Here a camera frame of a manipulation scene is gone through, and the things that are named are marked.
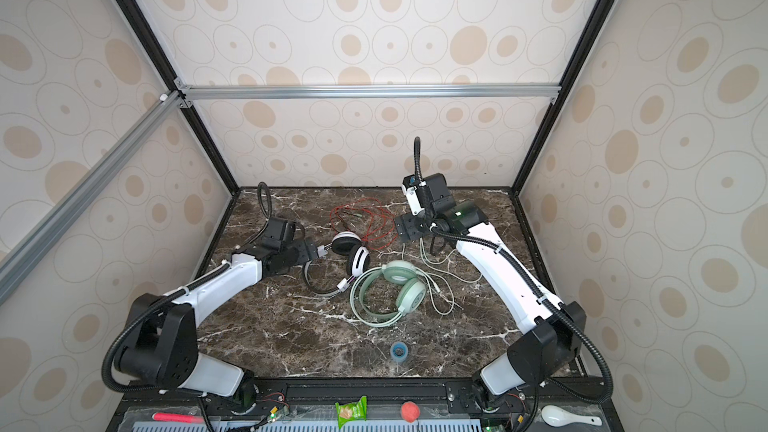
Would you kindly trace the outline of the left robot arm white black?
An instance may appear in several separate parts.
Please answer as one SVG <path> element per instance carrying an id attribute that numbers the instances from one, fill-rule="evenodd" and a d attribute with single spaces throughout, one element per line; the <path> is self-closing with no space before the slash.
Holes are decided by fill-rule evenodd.
<path id="1" fill-rule="evenodd" d="M 297 222 L 275 216 L 266 183 L 258 184 L 257 194 L 266 222 L 229 259 L 165 295 L 145 293 L 133 302 L 101 366 L 109 390 L 186 390 L 227 399 L 240 411 L 255 403 L 253 373 L 201 353 L 197 329 L 243 290 L 316 256 L 311 242 L 296 238 Z"/>

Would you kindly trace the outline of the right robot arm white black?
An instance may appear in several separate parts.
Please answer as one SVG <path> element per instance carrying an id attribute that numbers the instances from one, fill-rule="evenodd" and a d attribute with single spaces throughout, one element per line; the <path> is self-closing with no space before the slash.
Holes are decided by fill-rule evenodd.
<path id="1" fill-rule="evenodd" d="M 520 386 L 537 386 L 586 350 L 602 377 L 595 395 L 565 383 L 554 385 L 589 404 L 608 401 L 614 381 L 607 361 L 585 333 L 586 313 L 576 302 L 564 303 L 522 264 L 504 244 L 487 215 L 472 201 L 457 202 L 441 173 L 426 176 L 421 168 L 421 140 L 413 147 L 413 174 L 402 191 L 410 210 L 394 223 L 404 243 L 427 236 L 442 238 L 467 259 L 503 300 L 521 333 L 507 351 L 472 377 L 472 393 L 483 408 L 491 407 Z"/>

